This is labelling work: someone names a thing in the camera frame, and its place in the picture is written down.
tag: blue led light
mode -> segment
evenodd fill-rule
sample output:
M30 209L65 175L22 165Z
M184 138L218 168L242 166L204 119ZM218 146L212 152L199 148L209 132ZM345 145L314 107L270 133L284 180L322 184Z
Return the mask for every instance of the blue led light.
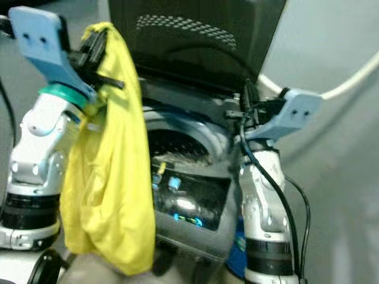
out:
M201 222L201 220L199 218L195 218L196 220L196 224L199 226L199 227L202 227L203 226L203 222Z

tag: open lid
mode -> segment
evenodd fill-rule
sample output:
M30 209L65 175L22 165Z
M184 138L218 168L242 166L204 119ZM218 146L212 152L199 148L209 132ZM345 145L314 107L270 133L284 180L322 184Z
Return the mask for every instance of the open lid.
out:
M110 0L111 20L140 76L218 91L242 92L249 73L220 49L241 58L255 82L285 0ZM200 48L201 44L216 48ZM174 53L177 47L192 46Z

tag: white cable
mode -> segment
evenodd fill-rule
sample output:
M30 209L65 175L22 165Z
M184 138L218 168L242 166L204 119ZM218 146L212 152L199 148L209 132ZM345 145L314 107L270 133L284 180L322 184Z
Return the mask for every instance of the white cable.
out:
M323 93L323 99L334 99L340 95L343 95L347 91L350 91L352 88L356 87L356 85L360 84L378 67L379 51L376 52L376 54L348 80L340 84L338 87L335 87L334 89ZM279 94L282 90L282 87L278 86L276 83L274 83L272 80L270 80L263 74L259 75L258 81L264 88L269 90L271 93Z

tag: yellow towel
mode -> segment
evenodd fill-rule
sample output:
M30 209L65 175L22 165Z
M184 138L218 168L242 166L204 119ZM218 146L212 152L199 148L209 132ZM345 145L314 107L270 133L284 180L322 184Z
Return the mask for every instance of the yellow towel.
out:
M70 251L97 253L134 275L151 268L155 246L149 149L139 81L122 36L101 22L83 38L103 29L107 48L98 73L122 80L125 88L104 85L99 103L86 109L89 118L70 152L60 211ZM88 130L90 124L102 130Z

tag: gray wall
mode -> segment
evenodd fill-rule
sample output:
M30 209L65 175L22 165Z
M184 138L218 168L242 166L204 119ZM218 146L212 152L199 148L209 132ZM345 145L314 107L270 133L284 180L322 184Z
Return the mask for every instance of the gray wall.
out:
M97 20L97 1L45 5L68 19L70 39ZM264 73L286 86L326 91L379 49L379 1L289 0ZM13 41L0 38L0 76L18 122L43 78ZM310 283L379 283L378 72L347 96L325 102L306 130L280 142L284 170L306 188L313 223L306 264ZM9 125L0 103L0 191L9 153ZM303 205L288 196L303 229Z

